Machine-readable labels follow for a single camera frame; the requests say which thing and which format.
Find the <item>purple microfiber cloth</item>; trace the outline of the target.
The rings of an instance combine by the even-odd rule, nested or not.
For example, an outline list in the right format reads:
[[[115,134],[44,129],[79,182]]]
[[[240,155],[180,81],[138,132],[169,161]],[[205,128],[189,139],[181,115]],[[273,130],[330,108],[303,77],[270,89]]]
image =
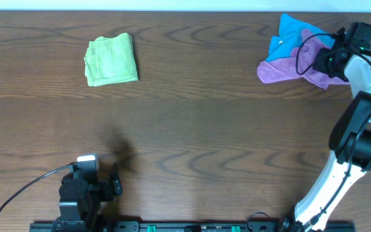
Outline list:
[[[294,71],[303,77],[312,77],[319,72],[314,71],[312,65],[321,48],[331,48],[334,39],[330,34],[317,33],[312,30],[303,29],[301,31],[300,45],[291,51],[294,58]]]

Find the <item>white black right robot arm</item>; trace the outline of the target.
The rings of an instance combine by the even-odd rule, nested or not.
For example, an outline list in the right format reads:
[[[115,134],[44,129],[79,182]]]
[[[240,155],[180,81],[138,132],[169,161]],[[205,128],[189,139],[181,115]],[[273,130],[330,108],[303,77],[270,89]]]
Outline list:
[[[334,39],[311,67],[348,82],[353,100],[330,134],[323,171],[280,231],[324,231],[340,200],[371,170],[371,33],[340,32]]]

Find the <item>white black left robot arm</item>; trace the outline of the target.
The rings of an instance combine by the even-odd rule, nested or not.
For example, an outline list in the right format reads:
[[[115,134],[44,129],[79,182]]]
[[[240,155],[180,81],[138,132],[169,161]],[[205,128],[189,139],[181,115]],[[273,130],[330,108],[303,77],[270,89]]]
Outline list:
[[[61,219],[91,227],[95,224],[100,204],[111,202],[122,194],[119,174],[115,171],[106,180],[94,173],[74,173],[62,180],[59,189]]]

